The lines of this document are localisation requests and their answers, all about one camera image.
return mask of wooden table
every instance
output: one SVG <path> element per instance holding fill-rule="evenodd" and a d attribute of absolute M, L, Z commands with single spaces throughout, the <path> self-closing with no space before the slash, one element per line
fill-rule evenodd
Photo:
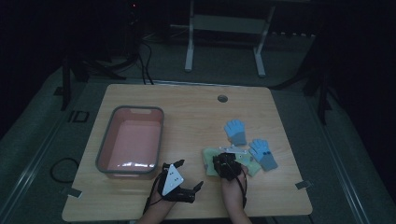
<path fill-rule="evenodd" d="M 219 95 L 228 102 L 218 101 Z M 109 179 L 95 167 L 95 159 L 111 113 L 118 105 L 154 105 L 163 109 L 164 124 L 159 167 L 163 162 L 185 160 L 179 172 L 182 188 L 201 180 L 194 203 L 177 203 L 167 218 L 227 217 L 219 178 L 207 176 L 202 150 L 229 146 L 223 126 L 230 119 L 246 124 L 247 141 L 266 139 L 278 168 L 260 170 L 247 179 L 246 212 L 250 217 L 308 215 L 311 202 L 302 181 L 271 92 L 266 88 L 172 85 L 110 85 L 99 109 L 73 189 L 81 197 L 68 197 L 66 221 L 134 220 L 142 215 L 153 180 Z"/>

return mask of gray tape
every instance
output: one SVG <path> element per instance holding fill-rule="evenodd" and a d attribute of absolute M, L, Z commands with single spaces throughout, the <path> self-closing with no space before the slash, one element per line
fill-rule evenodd
<path fill-rule="evenodd" d="M 81 197 L 82 192 L 78 189 L 64 188 L 61 193 L 67 196 L 73 196 L 75 198 Z"/>
<path fill-rule="evenodd" d="M 313 184 L 309 180 L 304 180 L 304 181 L 296 184 L 297 189 L 307 189 L 311 186 L 313 186 Z"/>

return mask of rectangular container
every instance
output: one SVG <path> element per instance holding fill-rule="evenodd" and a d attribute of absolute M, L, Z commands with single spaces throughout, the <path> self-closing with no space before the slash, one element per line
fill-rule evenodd
<path fill-rule="evenodd" d="M 117 107 L 96 158 L 97 169 L 110 178 L 155 177 L 162 134 L 163 110 L 159 107 Z"/>

